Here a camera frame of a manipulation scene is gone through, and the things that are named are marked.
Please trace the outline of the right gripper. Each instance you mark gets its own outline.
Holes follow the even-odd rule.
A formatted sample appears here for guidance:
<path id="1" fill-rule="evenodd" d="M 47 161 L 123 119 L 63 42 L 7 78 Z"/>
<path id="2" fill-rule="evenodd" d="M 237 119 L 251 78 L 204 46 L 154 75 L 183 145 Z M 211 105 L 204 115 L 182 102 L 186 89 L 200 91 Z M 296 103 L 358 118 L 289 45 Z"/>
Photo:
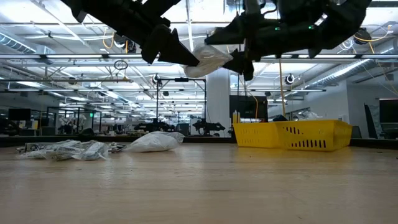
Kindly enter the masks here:
<path id="1" fill-rule="evenodd" d="M 316 21 L 325 12 L 326 2 L 318 0 L 274 1 L 279 13 L 278 19 L 266 19 L 265 14 L 252 15 L 251 26 L 246 26 L 248 16 L 236 16 L 226 27 L 219 28 L 205 39 L 208 45 L 229 45 L 245 43 L 245 52 L 235 49 L 230 53 L 232 60 L 223 68 L 243 74 L 245 81 L 254 76 L 253 61 L 262 56 L 280 57 L 286 52 L 308 49 L 315 56 L 321 51 L 322 28 Z"/>

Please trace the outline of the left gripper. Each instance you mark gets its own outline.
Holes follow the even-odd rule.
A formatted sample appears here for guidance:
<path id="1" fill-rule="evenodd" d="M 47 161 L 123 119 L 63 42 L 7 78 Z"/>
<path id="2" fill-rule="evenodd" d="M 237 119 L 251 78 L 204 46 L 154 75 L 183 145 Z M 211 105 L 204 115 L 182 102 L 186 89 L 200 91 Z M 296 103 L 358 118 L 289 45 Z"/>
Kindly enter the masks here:
<path id="1" fill-rule="evenodd" d="M 159 61 L 197 66 L 199 60 L 184 46 L 177 29 L 163 15 L 180 0 L 123 1 L 123 37 L 141 46 L 142 58 L 152 64 Z"/>

